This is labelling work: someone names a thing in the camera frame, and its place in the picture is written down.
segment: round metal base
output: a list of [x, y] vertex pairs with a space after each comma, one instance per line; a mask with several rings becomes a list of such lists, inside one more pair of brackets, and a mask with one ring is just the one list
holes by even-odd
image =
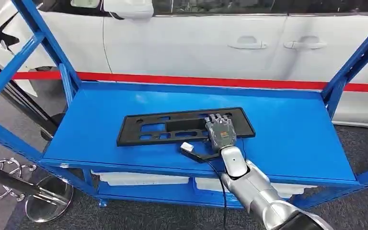
[[54, 220], [63, 214], [71, 203], [74, 192], [73, 186], [63, 182], [55, 176], [46, 177], [37, 185], [66, 198], [68, 202], [67, 205], [53, 205], [31, 195], [27, 198], [25, 205], [27, 217], [33, 222], [43, 223]]

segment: red stripe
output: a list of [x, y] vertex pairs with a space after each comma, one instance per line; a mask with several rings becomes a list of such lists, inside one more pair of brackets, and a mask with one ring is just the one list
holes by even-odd
[[[112, 74], [112, 73], [87, 73], [78, 72], [82, 80], [104, 80], [104, 81], [126, 81], [159, 84], [180, 85], [207, 85], [207, 86], [229, 86], [246, 88], [271, 88], [271, 89], [299, 89], [299, 90], [321, 90], [326, 82], [320, 81], [294, 81], [294, 80], [253, 80], [253, 79], [224, 79], [224, 78], [196, 78], [196, 77], [173, 77], [136, 74]], [[46, 72], [19, 72], [13, 77], [14, 80], [55, 80], [60, 79], [58, 71]], [[349, 83], [345, 91], [368, 92], [368, 84]]]

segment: black cable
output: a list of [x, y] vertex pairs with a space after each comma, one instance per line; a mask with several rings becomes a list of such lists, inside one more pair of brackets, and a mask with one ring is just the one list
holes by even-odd
[[215, 174], [218, 176], [219, 182], [221, 183], [221, 187], [222, 187], [222, 193], [223, 193], [223, 229], [226, 230], [226, 193], [225, 193], [225, 186], [223, 185], [222, 179], [220, 174], [218, 173], [218, 171], [215, 169], [215, 167], [209, 162], [204, 160], [206, 163], [209, 164], [209, 166], [211, 166], [212, 170], [214, 170]]

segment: black plastic panel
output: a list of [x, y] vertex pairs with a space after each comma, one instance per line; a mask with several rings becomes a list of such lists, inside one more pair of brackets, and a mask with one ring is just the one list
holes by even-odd
[[227, 115], [232, 119], [238, 137], [254, 137], [254, 129], [242, 108], [222, 108], [125, 116], [118, 146], [151, 145], [204, 140], [208, 138], [204, 118], [208, 114]]

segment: robotic arm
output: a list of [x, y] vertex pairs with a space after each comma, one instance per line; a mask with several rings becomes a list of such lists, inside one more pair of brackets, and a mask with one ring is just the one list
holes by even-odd
[[269, 178], [250, 160], [244, 160], [241, 150], [234, 146], [236, 133], [230, 118], [216, 114], [205, 119], [212, 147], [225, 163], [226, 173], [221, 175], [224, 185], [267, 230], [333, 230], [319, 216], [283, 200]]

